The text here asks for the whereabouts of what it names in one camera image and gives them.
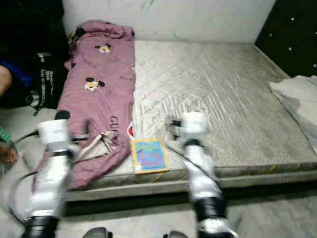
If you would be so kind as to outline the dark tufted headboard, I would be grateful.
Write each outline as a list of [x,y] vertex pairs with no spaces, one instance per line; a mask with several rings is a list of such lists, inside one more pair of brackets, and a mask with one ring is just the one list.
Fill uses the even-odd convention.
[[317,76],[317,0],[276,0],[255,45],[290,77]]

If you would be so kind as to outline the white pillow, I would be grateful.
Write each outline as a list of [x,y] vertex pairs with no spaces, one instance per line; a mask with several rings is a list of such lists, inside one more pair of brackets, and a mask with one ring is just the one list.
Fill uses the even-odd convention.
[[270,82],[268,86],[298,122],[312,149],[317,153],[317,75],[298,75],[280,82]]

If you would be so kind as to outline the colourful yellow-edged book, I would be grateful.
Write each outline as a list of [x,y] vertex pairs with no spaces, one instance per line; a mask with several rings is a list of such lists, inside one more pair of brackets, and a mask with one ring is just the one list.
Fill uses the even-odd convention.
[[132,140],[131,155],[136,174],[167,172],[170,170],[164,143],[159,139]]

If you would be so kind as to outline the blue fabric item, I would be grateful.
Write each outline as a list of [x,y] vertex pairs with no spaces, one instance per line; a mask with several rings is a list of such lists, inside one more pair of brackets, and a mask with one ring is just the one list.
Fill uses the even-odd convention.
[[23,86],[30,87],[39,81],[36,76],[36,66],[31,61],[1,60],[0,65],[6,67],[11,75],[21,82]]

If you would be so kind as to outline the grey right robot leg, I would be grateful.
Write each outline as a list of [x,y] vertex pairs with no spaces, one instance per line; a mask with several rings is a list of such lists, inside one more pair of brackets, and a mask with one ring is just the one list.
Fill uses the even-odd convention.
[[170,231],[167,234],[163,235],[162,238],[188,238],[188,236],[179,231]]

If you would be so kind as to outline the pink cartoon mouse blanket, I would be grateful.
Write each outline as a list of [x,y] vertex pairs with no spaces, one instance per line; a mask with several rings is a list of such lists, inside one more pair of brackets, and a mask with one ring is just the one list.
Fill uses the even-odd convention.
[[136,84],[134,30],[103,20],[77,26],[65,66],[68,75],[57,111],[69,113],[68,131],[87,134],[84,155],[72,168],[71,189],[117,168],[130,154],[127,129],[133,120]]

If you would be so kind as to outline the grey left robot leg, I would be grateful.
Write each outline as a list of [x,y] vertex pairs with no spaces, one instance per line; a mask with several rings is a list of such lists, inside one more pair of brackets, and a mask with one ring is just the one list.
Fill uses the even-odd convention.
[[95,227],[86,231],[81,238],[112,238],[112,233],[105,227]]

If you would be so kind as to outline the grey robot leg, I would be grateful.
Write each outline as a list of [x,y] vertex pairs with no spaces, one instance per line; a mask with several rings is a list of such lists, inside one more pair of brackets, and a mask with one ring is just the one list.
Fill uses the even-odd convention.
[[95,227],[86,231],[81,238],[112,238],[112,233],[105,227]]
[[188,238],[188,236],[179,231],[170,231],[167,234],[163,235],[162,238]]

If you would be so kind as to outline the grey quilted mattress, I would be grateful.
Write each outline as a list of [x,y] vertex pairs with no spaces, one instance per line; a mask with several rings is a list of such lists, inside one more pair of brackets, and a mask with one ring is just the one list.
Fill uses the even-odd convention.
[[68,200],[101,200],[189,190],[166,120],[203,113],[202,141],[222,188],[317,180],[317,154],[303,130],[271,93],[284,77],[253,45],[134,41],[134,140],[164,143],[170,170],[136,174],[130,154],[117,168],[71,189]]

